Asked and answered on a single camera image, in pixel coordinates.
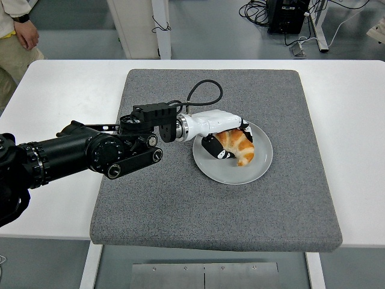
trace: gray plate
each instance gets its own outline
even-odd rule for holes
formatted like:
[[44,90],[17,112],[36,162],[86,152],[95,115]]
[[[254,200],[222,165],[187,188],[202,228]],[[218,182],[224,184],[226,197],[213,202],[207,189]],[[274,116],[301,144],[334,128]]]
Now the gray plate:
[[273,146],[270,139],[258,126],[250,123],[255,147],[254,158],[244,167],[236,165],[236,158],[218,160],[202,146],[202,137],[197,136],[192,146],[192,154],[199,169],[214,181],[228,185],[241,185],[255,181],[269,169],[273,160]]

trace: person's hand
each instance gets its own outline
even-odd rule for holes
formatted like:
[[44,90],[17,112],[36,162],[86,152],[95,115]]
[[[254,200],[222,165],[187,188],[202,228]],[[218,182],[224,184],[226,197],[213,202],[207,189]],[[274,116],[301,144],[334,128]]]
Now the person's hand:
[[24,23],[14,22],[14,30],[21,45],[26,50],[31,50],[39,42],[39,33],[33,23],[28,20]]

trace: table leg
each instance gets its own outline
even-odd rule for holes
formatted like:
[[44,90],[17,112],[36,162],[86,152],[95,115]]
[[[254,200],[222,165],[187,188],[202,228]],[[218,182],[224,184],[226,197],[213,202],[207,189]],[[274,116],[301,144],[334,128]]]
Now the table leg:
[[[157,23],[164,29],[167,28],[168,21],[168,0],[152,0],[152,10]],[[158,39],[159,54],[161,59],[171,59],[171,36],[170,31],[156,29]]]
[[326,289],[319,253],[305,253],[311,289]]
[[94,288],[102,249],[103,245],[95,245],[92,241],[90,241],[90,247],[88,248],[87,259],[85,260],[80,289]]
[[324,31],[322,30],[322,24],[324,23],[326,13],[329,7],[327,6],[327,0],[321,1],[321,11],[318,13],[312,13],[310,18],[312,20],[312,24],[314,27],[315,37],[317,38],[318,48],[321,52],[329,51],[329,47],[327,46],[326,38],[324,35]]

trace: person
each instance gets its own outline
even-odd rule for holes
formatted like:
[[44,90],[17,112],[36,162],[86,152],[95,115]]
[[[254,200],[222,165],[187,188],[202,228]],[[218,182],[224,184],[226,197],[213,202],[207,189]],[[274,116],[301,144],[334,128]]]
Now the person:
[[44,55],[30,21],[27,0],[0,0],[0,111],[7,106],[28,66]]

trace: metal plate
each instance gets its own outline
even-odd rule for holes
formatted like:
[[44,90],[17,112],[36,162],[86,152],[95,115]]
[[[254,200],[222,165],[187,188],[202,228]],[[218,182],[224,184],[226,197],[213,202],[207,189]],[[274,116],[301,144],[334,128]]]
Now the metal plate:
[[279,289],[277,263],[205,264],[205,289]]
[[134,264],[130,289],[204,289],[203,264]]
[[134,264],[131,289],[279,289],[277,263]]

